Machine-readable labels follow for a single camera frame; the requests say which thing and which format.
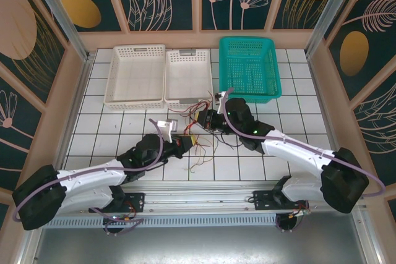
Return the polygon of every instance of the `leaf pattern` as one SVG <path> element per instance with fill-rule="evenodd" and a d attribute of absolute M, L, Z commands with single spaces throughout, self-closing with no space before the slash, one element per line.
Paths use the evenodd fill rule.
<path fill-rule="evenodd" d="M 127 21 L 133 31 L 167 30 L 172 21 L 172 1 L 129 0 Z"/>
<path fill-rule="evenodd" d="M 372 1 L 361 19 L 366 31 L 385 32 L 396 20 L 396 0 Z"/>

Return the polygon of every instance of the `wire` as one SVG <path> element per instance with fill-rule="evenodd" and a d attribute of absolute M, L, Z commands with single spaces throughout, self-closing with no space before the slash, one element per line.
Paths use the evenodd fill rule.
<path fill-rule="evenodd" d="M 42 185 L 41 187 L 39 187 L 39 188 L 37 188 L 36 190 L 34 190 L 34 191 L 33 191 L 32 193 L 30 193 L 28 196 L 26 196 L 25 199 L 23 199 L 22 202 L 21 202 L 20 204 L 18 204 L 18 206 L 17 206 L 16 209 L 14 210 L 14 213 L 12 214 L 12 219 L 13 219 L 15 222 L 21 222 L 21 220 L 18 219 L 18 217 L 17 217 L 17 214 L 18 214 L 18 212 L 20 211 L 20 209 L 21 209 L 22 207 L 24 207 L 24 205 L 25 205 L 30 199 L 32 199 L 32 197 L 35 196 L 37 193 L 40 193 L 42 190 L 44 190 L 44 189 L 46 189 L 46 188 L 48 188 L 48 187 L 51 187 L 52 185 L 58 184 L 58 183 L 60 183 L 60 182 L 62 182 L 62 181 L 66 181 L 66 180 L 70 180 L 70 181 L 71 181 L 72 179 L 74 179 L 74 178 L 76 178 L 76 177 L 84 176 L 84 175 L 86 175 L 86 174 L 90 174 L 90 173 L 94 173 L 94 172 L 99 172 L 99 171 L 107 172 L 107 171 L 109 171 L 109 170 L 115 170 L 115 171 L 122 171 L 122 172 L 126 172 L 126 171 L 127 171 L 127 172 L 128 172 L 128 171 L 130 171 L 130 172 L 136 172 L 136 171 L 144 171 L 144 170 L 147 170 L 148 168 L 154 166 L 154 165 L 158 162 L 158 160 L 161 158 L 161 155 L 162 155 L 162 151 L 163 151 L 163 137 L 162 137 L 161 130 L 160 130 L 160 128 L 159 128 L 158 125 L 157 125 L 157 122 L 155 122 L 153 119 L 149 119 L 149 121 L 155 126 L 155 128 L 156 128 L 156 130 L 157 130 L 157 132 L 158 132 L 159 138 L 160 138 L 160 149 L 159 149 L 159 151 L 158 151 L 158 155 L 157 155 L 157 157 L 155 158 L 155 160 L 154 160 L 151 164 L 149 164 L 149 165 L 147 165 L 147 166 L 145 166 L 145 167 L 143 167 L 143 168 L 124 168 L 124 167 L 120 168 L 120 167 L 115 167 L 115 166 L 110 166 L 110 167 L 105 167 L 105 168 L 92 168 L 92 169 L 88 169 L 88 170 L 86 170 L 86 171 L 77 172 L 77 173 L 74 173 L 74 174 L 70 174 L 70 175 L 68 175 L 68 176 L 61 177 L 60 179 L 55 179 L 55 180 L 53 180 L 53 181 L 51 181 L 51 182 L 47 182 L 46 184 L 44 184 L 44 185 Z M 108 216 L 108 215 L 102 213 L 102 212 L 101 212 L 100 210 L 98 210 L 97 208 L 91 208 L 91 210 L 93 210 L 95 213 L 98 213 L 99 215 L 102 215 L 102 217 L 107 218 L 107 219 L 110 219 L 110 220 L 115 221 L 115 222 L 124 222 L 124 223 L 125 223 L 125 222 L 128 222 L 128 223 L 131 222 L 131 221 L 129 221 L 129 220 L 114 219 L 114 218 L 112 218 L 112 217 L 110 217 L 110 216 Z M 136 225 L 134 225 L 134 226 L 131 227 L 131 228 L 134 229 L 134 228 L 135 228 L 138 224 L 140 224 L 141 222 L 137 223 Z"/>
<path fill-rule="evenodd" d="M 225 92 L 224 98 L 222 99 L 222 106 L 223 106 L 223 111 L 222 111 L 222 112 L 223 112 L 223 114 L 224 114 L 224 118 L 225 118 L 225 121 L 227 122 L 228 126 L 229 126 L 236 134 L 238 134 L 238 135 L 240 135 L 240 136 L 242 136 L 242 137 L 251 138 L 251 139 L 259 139 L 259 140 L 278 140 L 278 141 L 282 141 L 282 142 L 288 142 L 288 143 L 290 143 L 290 144 L 292 144 L 292 145 L 296 145 L 297 147 L 303 148 L 303 149 L 305 149 L 305 150 L 307 150 L 307 151 L 310 151 L 311 153 L 314 153 L 315 155 L 317 155 L 317 153 L 318 153 L 317 150 L 311 148 L 311 147 L 308 146 L 308 145 L 305 145 L 305 144 L 303 144 L 303 143 L 296 142 L 296 141 L 294 141 L 294 140 L 292 140 L 292 139 L 289 139 L 289 138 L 285 138 L 285 139 L 284 139 L 284 138 L 281 138 L 281 137 L 274 137 L 274 136 L 255 136 L 255 135 L 249 135 L 249 134 L 245 134 L 245 133 L 239 131 L 238 129 L 236 129 L 236 128 L 232 125 L 230 119 L 228 118 L 228 114 L 227 114 L 227 111 L 226 111 L 226 108 L 225 108 L 225 103 L 227 102 L 228 95 L 229 95 L 232 91 L 233 91 L 233 88 L 229 88 L 229 89 L 227 90 L 227 92 Z M 348 162 L 345 162 L 344 160 L 338 159 L 338 158 L 333 157 L 333 156 L 330 156 L 330 155 L 328 155 L 328 154 L 321 154 L 321 157 L 330 159 L 330 160 L 332 160 L 332 161 L 334 161 L 334 162 L 337 162 L 337 163 L 342 164 L 342 165 L 344 165 L 344 166 L 346 166 L 346 167 L 349 167 L 349 168 L 351 168 L 351 169 L 354 169 L 355 171 L 358 171 L 358 172 L 360 172 L 360 173 L 363 173 L 363 174 L 365 174 L 366 176 L 370 177 L 371 179 L 374 179 L 374 180 L 381 186 L 381 190 L 380 190 L 380 191 L 375 192 L 375 193 L 363 194 L 362 197 L 375 197 L 375 196 L 382 195 L 382 194 L 385 192 L 385 185 L 384 185 L 384 183 L 383 183 L 380 179 L 378 179 L 378 177 L 374 176 L 374 175 L 371 174 L 370 172 L 367 172 L 367 171 L 365 171 L 365 170 L 363 170 L 363 169 L 361 169 L 361 168 L 359 168 L 359 167 L 357 167 L 357 166 L 355 166 L 355 165 L 353 165 L 353 164 L 350 164 L 350 163 L 348 163 Z"/>

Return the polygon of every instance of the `purple cable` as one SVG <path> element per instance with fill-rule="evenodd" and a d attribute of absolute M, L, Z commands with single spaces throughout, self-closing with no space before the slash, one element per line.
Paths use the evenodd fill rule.
<path fill-rule="evenodd" d="M 37 188 L 36 190 L 34 190 L 32 193 L 30 193 L 25 199 L 22 200 L 22 202 L 17 206 L 17 208 L 15 209 L 14 213 L 12 214 L 12 219 L 15 222 L 20 222 L 20 219 L 18 219 L 17 214 L 20 211 L 20 209 L 22 207 L 24 207 L 24 205 L 30 200 L 32 199 L 32 197 L 34 195 L 36 195 L 37 193 L 41 192 L 42 190 L 51 187 L 52 185 L 58 184 L 62 181 L 65 181 L 67 179 L 73 179 L 75 177 L 79 177 L 79 176 L 83 176 L 85 174 L 89 174 L 89 173 L 93 173 L 93 172 L 98 172 L 98 171 L 107 171 L 107 170 L 116 170 L 116 171 L 144 171 L 150 167 L 152 167 L 153 165 L 156 165 L 158 163 L 158 160 L 161 158 L 162 155 L 162 150 L 163 150 L 163 137 L 162 137 L 162 133 L 160 128 L 158 128 L 157 122 L 153 121 L 152 119 L 149 119 L 149 121 L 155 126 L 159 137 L 160 137 L 160 150 L 158 152 L 157 157 L 155 158 L 155 160 L 153 161 L 153 163 L 143 167 L 143 168 L 120 168 L 120 167 L 106 167 L 106 168 L 93 168 L 93 169 L 89 169 L 87 171 L 83 171 L 83 172 L 78 172 L 78 173 L 74 173 L 71 174 L 69 176 L 64 176 L 60 179 L 56 179 L 54 181 L 51 182 L 47 182 L 46 184 L 42 185 L 41 187 Z M 105 218 L 109 218 L 112 219 L 113 221 L 117 221 L 117 219 L 113 219 L 112 217 L 106 216 L 104 213 L 100 212 L 99 210 L 97 210 L 96 208 L 92 208 L 93 211 L 99 213 L 100 215 L 104 216 Z"/>
<path fill-rule="evenodd" d="M 229 125 L 229 127 L 230 127 L 236 134 L 238 134 L 239 136 L 246 137 L 246 138 L 251 138 L 251 139 L 258 139 L 258 140 L 279 140 L 279 141 L 282 141 L 282 142 L 288 142 L 288 143 L 291 143 L 292 145 L 296 145 L 297 147 L 303 148 L 303 149 L 305 149 L 305 150 L 307 150 L 307 151 L 310 151 L 311 153 L 314 153 L 315 155 L 317 155 L 317 151 L 316 151 L 315 149 L 313 149 L 313 148 L 311 148 L 311 147 L 309 147 L 309 146 L 307 146 L 307 145 L 303 145 L 302 143 L 296 142 L 296 141 L 294 141 L 294 140 L 292 140 L 292 139 L 283 139 L 283 138 L 281 138 L 281 137 L 274 137 L 274 136 L 255 136 L 255 135 L 249 135 L 249 134 L 245 134 L 245 133 L 243 133 L 243 132 L 238 131 L 238 130 L 231 124 L 231 121 L 230 121 L 230 119 L 228 118 L 228 114 L 227 114 L 227 111 L 226 111 L 226 108 L 225 108 L 225 103 L 227 102 L 228 95 L 229 95 L 233 90 L 234 90 L 233 88 L 229 88 L 229 89 L 227 90 L 227 92 L 225 92 L 224 99 L 222 99 L 222 106 L 223 106 L 223 114 L 224 114 L 225 121 L 227 122 L 227 124 Z M 360 172 L 360 173 L 363 173 L 363 174 L 365 174 L 366 176 L 368 176 L 368 177 L 374 179 L 374 180 L 381 186 L 381 190 L 380 190 L 380 191 L 375 192 L 375 193 L 363 194 L 362 197 L 375 197 L 375 196 L 382 195 L 382 194 L 385 192 L 385 185 L 384 185 L 384 183 L 381 182 L 381 181 L 378 179 L 378 177 L 374 176 L 374 175 L 371 174 L 370 172 L 367 172 L 367 171 L 365 171 L 365 170 L 363 170 L 363 169 L 361 169 L 361 168 L 359 168 L 359 167 L 357 167 L 357 166 L 355 166 L 355 165 L 353 165 L 353 164 L 350 164 L 350 163 L 348 163 L 348 162 L 345 162 L 345 161 L 343 161 L 343 160 L 341 160 L 341 159 L 335 158 L 335 157 L 330 156 L 330 155 L 327 155 L 327 154 L 323 154 L 323 155 L 321 155 L 321 156 L 324 157 L 324 158 L 330 159 L 330 160 L 332 160 L 332 161 L 334 161 L 334 162 L 340 163 L 340 164 L 342 164 L 342 165 L 344 165 L 344 166 L 346 166 L 346 167 L 349 167 L 349 168 L 351 168 L 351 169 L 354 169 L 354 170 L 356 170 L 356 171 L 358 171 L 358 172 Z"/>

